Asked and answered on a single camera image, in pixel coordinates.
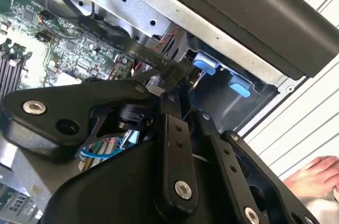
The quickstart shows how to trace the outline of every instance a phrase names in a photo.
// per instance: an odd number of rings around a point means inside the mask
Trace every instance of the green circuit board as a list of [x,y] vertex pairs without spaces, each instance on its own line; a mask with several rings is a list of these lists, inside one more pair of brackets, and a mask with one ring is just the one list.
[[[30,55],[21,88],[76,84],[91,76],[120,79],[129,75],[131,57],[88,36],[77,40],[55,37],[39,22],[38,14],[43,10],[33,0],[0,0],[0,42],[10,38],[26,47],[25,53]],[[76,25],[57,17],[47,25],[67,36],[81,33]]]

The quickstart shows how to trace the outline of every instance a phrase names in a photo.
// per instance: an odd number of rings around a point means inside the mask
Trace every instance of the hand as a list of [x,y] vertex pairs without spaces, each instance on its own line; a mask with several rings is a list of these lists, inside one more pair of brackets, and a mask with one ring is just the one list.
[[298,198],[321,197],[339,189],[339,158],[318,157],[283,182]]

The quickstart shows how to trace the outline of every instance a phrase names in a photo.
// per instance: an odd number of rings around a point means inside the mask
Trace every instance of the screw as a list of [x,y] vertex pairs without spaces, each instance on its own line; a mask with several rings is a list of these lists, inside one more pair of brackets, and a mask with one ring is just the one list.
[[183,199],[190,199],[192,197],[192,190],[191,187],[184,181],[177,181],[174,184],[175,192],[178,194],[179,197]]
[[314,224],[314,222],[309,217],[305,216],[305,219],[308,224]]
[[252,208],[246,207],[244,212],[245,212],[246,218],[251,222],[251,224],[260,223],[258,215],[255,213],[255,211]]
[[40,101],[26,101],[22,105],[23,111],[28,114],[44,114],[46,112],[46,106]]
[[238,141],[239,137],[235,134],[231,134],[230,137],[234,140],[234,141]]
[[295,90],[295,87],[293,85],[290,85],[286,88],[286,92],[291,93]]
[[144,90],[144,88],[142,88],[141,86],[136,86],[136,90],[138,91],[138,92],[141,92],[141,93],[144,93],[145,92],[145,90]]
[[168,98],[169,98],[170,101],[175,102],[175,97],[173,95],[169,95]]
[[210,120],[211,119],[211,117],[208,114],[206,114],[206,113],[202,114],[202,117],[204,117],[206,120]]

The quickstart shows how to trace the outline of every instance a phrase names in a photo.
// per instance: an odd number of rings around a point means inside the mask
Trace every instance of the red wire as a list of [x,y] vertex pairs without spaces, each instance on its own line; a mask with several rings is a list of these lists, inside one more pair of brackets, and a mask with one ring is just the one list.
[[141,61],[138,62],[138,64],[137,64],[136,67],[134,68],[134,70],[137,70],[138,68],[140,68],[141,64],[142,64]]
[[152,48],[151,50],[155,52],[159,47],[161,47],[168,40],[169,37],[172,37],[173,35],[175,35],[177,30],[178,28],[176,28],[173,32],[167,35],[162,41],[159,42],[159,44],[155,48]]
[[106,143],[114,143],[115,142],[115,138],[105,138],[104,141]]

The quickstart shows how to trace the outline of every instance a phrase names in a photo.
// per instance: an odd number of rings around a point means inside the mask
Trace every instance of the blue tab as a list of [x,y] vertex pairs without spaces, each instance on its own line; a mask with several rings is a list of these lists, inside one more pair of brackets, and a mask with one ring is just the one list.
[[216,73],[216,69],[214,69],[212,66],[210,66],[204,61],[196,60],[193,62],[193,65],[198,67],[199,69],[204,70],[207,74],[211,76],[213,76]]
[[236,75],[232,77],[228,86],[244,98],[248,98],[251,95],[251,92],[249,91],[251,85]]

